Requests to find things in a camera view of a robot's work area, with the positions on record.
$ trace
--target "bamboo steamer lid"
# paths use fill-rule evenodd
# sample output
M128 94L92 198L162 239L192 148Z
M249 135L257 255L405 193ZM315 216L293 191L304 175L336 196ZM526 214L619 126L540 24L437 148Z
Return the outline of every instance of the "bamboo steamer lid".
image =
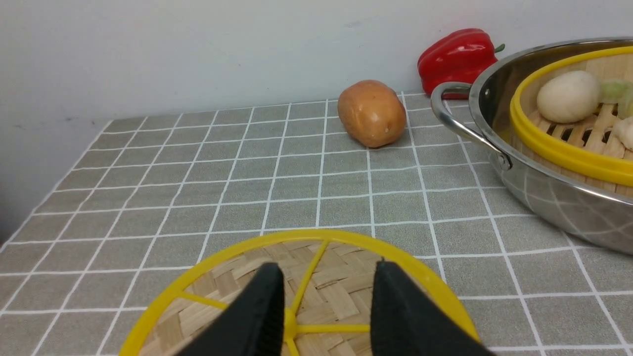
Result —
M284 273L286 308L282 355L371 356L373 273L383 258L397 262L479 340L450 289L409 254L350 232L306 230L245 241L188 270L150 305L120 355L175 355L222 313L262 263L277 262Z

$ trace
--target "green vegetable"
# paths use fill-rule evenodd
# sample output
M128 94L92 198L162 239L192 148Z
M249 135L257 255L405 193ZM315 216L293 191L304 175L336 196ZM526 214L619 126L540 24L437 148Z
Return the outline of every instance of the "green vegetable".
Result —
M600 102L604 104L618 103L625 92L633 88L633 82L623 79L606 80L600 84Z

